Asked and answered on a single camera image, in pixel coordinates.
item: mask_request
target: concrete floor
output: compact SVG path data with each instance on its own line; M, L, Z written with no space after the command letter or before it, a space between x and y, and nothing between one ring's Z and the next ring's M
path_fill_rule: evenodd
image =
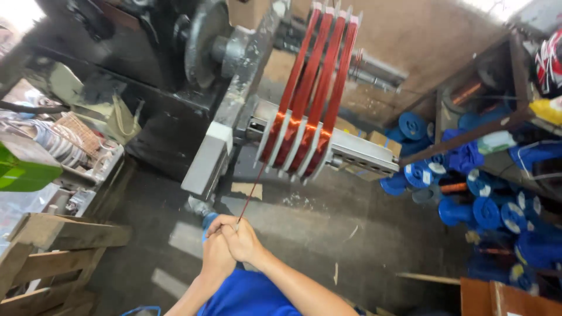
M243 158L230 177L234 182L255 178L238 171ZM261 183L262 201L253 198L245 217L288 265L371 311L406 315L420 306L458 307L458 286L395 277L464 274L464 228L447 230L436 209L330 168L305 187L271 176ZM229 181L221 184L215 207L238 215L245 195L229 189ZM200 223L183 211L187 198L179 183L151 170L133 176L111 218L131 225L133 237L127 246L107 250L92 277L89 288L101 294L95 315L120 315L140 305L166 311L187 289L202 257Z

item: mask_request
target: person's right hand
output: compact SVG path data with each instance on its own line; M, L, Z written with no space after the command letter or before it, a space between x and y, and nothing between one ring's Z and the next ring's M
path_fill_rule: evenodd
M266 252L253 231L250 223L242 218L236 228L238 217L231 215L219 215L212 221L207 229L207 237L221 230L226 238L228 249L233 258L237 261L247 262L256 266L256 261Z

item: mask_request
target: person's left hand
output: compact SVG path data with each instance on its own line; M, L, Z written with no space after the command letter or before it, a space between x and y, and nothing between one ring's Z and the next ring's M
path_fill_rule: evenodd
M228 250L224 235L219 231L209 236L203 243L203 268L200 273L205 283L218 290L235 266L236 260Z

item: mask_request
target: green container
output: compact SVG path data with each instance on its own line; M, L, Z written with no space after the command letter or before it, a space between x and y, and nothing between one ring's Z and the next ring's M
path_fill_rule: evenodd
M0 191L38 191L61 173L61 164L40 144L0 133Z

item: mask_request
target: hand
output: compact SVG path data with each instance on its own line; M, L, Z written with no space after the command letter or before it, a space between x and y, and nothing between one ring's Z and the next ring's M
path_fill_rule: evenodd
M220 229L226 238L232 257L255 267L257 261L266 253L266 250L257 239L250 223L245 218L242 218L238 223L238 231L236 231L237 221L238 218L236 216L219 215L209 226L207 236Z
M215 291L232 274L236 260L232 258L225 236L219 231L203 243L203 268L200 277Z

